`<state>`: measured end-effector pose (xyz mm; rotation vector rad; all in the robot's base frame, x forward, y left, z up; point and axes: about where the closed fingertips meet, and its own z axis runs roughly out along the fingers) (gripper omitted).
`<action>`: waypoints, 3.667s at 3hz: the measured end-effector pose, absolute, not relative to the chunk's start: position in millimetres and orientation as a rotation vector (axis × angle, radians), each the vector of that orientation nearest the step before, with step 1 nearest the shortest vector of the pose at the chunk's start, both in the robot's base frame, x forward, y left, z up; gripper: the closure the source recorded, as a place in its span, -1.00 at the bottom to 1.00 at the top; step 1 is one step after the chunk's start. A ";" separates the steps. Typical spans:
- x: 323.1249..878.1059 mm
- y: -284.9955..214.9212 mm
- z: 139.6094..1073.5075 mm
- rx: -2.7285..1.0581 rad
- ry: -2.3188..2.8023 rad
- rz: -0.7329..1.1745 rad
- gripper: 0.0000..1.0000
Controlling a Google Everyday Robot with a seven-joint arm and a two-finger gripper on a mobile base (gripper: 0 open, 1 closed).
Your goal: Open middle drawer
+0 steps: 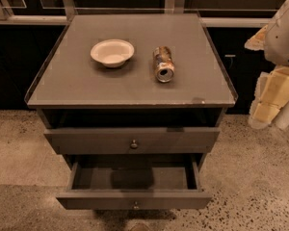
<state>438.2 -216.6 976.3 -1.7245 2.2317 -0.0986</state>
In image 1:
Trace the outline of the white cylindrical robot base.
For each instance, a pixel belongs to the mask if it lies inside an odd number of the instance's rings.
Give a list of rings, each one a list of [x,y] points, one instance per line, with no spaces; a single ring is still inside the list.
[[[275,119],[275,125],[281,130],[289,126],[289,102],[281,109]]]

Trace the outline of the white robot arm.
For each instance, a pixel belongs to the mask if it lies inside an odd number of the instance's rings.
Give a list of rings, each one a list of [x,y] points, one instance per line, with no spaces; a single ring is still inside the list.
[[[265,59],[275,65],[270,73],[262,72],[258,77],[249,125],[264,129],[274,122],[278,128],[285,129],[289,125],[289,0],[244,47],[263,50]]]

